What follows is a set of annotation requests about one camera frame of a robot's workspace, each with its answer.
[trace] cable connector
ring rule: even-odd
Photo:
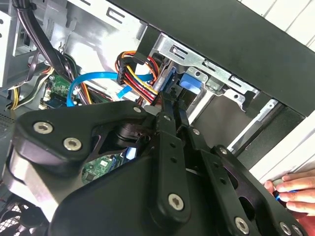
[[[132,57],[120,58],[120,67],[117,76],[117,83],[123,85],[124,83],[124,73],[126,72],[126,67],[129,65],[133,71],[136,71],[137,63],[134,62]]]

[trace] circuit board component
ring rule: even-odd
[[[112,171],[120,165],[120,162],[121,160],[119,156],[109,155],[86,163],[82,171],[82,182],[84,184],[90,183],[91,181]]]

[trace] metal mesh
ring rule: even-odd
[[[15,206],[15,207],[12,209],[12,211],[21,212],[21,211],[19,210],[18,206]],[[2,223],[0,224],[0,233],[1,233],[3,230],[5,230],[6,228],[8,228],[8,227],[10,227],[10,226],[12,226],[12,225],[15,225],[15,224],[17,224],[17,223],[19,223],[19,219],[20,219],[20,217],[17,216],[17,217],[15,217],[15,218],[11,218],[11,219],[8,219],[8,220],[2,222]]]

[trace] orange wire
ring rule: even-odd
[[[122,54],[122,58],[124,58],[127,54],[135,54],[136,53],[136,51],[127,51],[127,52],[124,52],[123,54]],[[157,65],[157,63],[152,59],[151,60],[152,61],[152,63],[154,63],[155,65],[156,65],[156,67],[158,68],[158,65]],[[155,81],[157,81],[158,80],[158,78],[157,78],[157,75],[155,74],[155,72],[152,70],[152,68],[148,65],[148,64],[146,64],[147,66],[148,66],[148,68],[149,68],[149,70],[151,71],[151,73],[153,74],[153,81],[151,82],[151,84],[153,84]]]
[[[90,94],[89,94],[89,91],[88,91],[88,88],[87,88],[86,84],[82,83],[82,87],[83,87],[83,90],[84,90],[84,93],[85,93],[86,97],[88,98],[88,102],[90,104],[92,104],[92,100],[90,98]]]
[[[151,104],[151,102],[147,98],[143,97],[131,83],[129,83],[126,80],[124,80],[124,82],[126,83],[126,85],[128,85],[130,88],[132,88],[132,90],[135,91],[140,97],[142,97],[144,100],[146,100],[148,103]]]

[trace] white wall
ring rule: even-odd
[[[315,0],[238,0],[315,51]]]

